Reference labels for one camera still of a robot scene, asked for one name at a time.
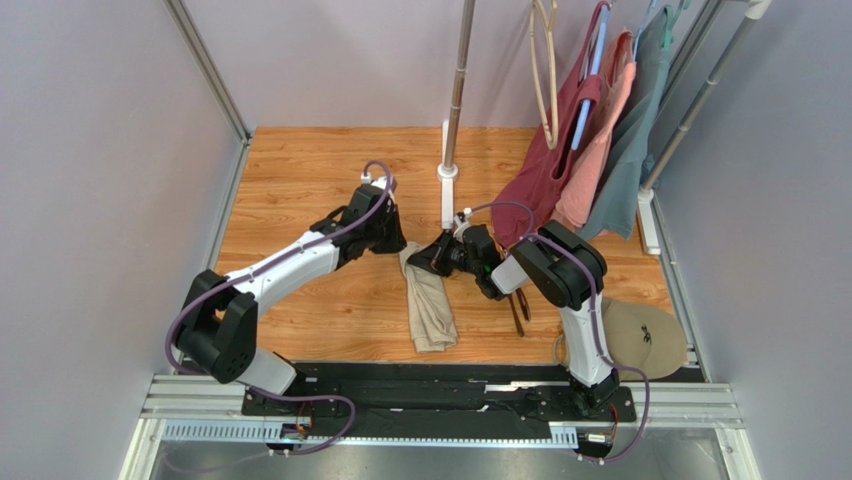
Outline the beige cloth napkin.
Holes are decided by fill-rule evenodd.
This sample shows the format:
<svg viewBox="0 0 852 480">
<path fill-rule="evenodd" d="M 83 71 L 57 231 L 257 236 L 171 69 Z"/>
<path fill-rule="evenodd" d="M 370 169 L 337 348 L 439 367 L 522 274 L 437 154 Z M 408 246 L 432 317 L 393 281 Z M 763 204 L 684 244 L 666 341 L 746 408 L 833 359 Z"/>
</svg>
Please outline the beige cloth napkin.
<svg viewBox="0 0 852 480">
<path fill-rule="evenodd" d="M 408 242 L 399 253 L 406 282 L 410 337 L 418 354 L 443 352 L 458 342 L 458 331 L 449 298 L 440 275 L 408 263 L 425 247 Z"/>
</svg>

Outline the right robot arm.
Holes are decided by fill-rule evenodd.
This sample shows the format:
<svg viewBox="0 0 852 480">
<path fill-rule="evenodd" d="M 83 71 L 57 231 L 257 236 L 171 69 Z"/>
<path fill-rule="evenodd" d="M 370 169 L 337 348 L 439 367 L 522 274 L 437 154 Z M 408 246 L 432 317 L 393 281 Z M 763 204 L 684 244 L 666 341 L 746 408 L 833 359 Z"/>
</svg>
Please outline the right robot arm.
<svg viewBox="0 0 852 480">
<path fill-rule="evenodd" d="M 530 282 L 557 308 L 570 355 L 567 371 L 572 400 L 588 415 L 600 410 L 620 386 L 604 335 L 602 255 L 557 221 L 516 243 L 507 254 L 484 225 L 444 232 L 406 263 L 448 277 L 471 274 L 483 295 L 502 300 Z"/>
</svg>

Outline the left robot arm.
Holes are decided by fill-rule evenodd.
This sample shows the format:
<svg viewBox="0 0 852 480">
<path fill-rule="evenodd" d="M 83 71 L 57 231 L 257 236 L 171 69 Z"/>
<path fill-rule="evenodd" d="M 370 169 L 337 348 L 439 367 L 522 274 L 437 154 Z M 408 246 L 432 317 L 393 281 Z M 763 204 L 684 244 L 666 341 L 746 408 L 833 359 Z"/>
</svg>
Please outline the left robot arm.
<svg viewBox="0 0 852 480">
<path fill-rule="evenodd" d="M 295 366 L 259 347 L 259 319 L 305 284 L 370 251 L 397 254 L 406 246 L 394 199 L 396 183 L 381 177 L 358 186 L 350 202 L 310 226 L 299 239 L 249 267 L 198 274 L 167 335 L 179 350 L 222 384 L 242 383 L 264 393 L 286 393 Z"/>
</svg>

